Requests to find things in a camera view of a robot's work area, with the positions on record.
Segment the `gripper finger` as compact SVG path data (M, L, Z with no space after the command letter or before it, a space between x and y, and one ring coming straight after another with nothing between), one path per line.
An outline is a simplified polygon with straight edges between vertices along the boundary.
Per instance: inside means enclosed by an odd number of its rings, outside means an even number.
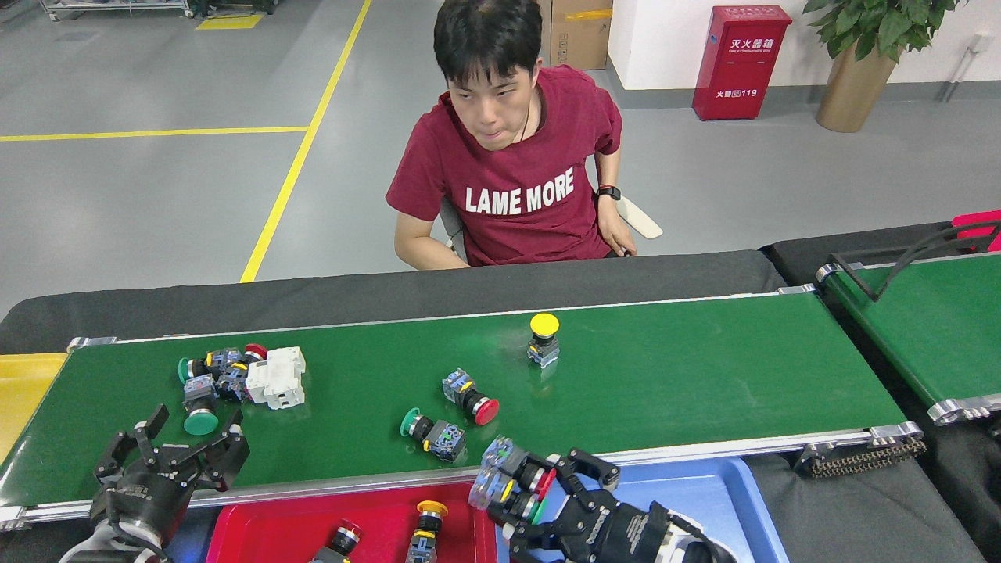
M170 414L164 403L160 403L145 421L137 423L132 430L115 434L109 446L104 449L95 464L94 477L97 479L118 479L124 474L129 456L138 451L140 467L153 469L160 467L160 454L152 442L165 425Z
M186 470L187 488L211 488L219 492L230 489L249 455L248 442L241 429L243 418L243 412L236 409L222 431L187 448L186 464L194 467Z
M512 561L541 562L540 554L551 562L585 560L583 501L490 501L486 513Z
M554 517L612 517L619 508L614 492L622 477L618 464L581 449L566 455L551 454L547 466L554 473L554 488L548 493Z

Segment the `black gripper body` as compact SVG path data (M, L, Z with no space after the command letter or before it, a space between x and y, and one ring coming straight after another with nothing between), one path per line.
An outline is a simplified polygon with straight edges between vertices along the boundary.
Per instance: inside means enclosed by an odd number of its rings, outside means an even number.
M95 477L101 488L91 509L91 524L97 525L116 515L129 534L153 533L165 547L172 541L196 489L198 467L150 469L143 461L125 469L116 462L98 464Z
M668 535L669 511L651 503L647 511L597 502L593 511L577 503L561 510L561 551L573 562L654 562Z

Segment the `person's left hand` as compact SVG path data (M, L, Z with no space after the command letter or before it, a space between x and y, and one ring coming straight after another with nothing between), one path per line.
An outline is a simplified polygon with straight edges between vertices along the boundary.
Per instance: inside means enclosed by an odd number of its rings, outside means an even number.
M616 200L610 195L598 196L597 203L597 226L601 238L610 246L611 251L619 257L637 256L639 249L633 239L630 227L622 219L616 207Z

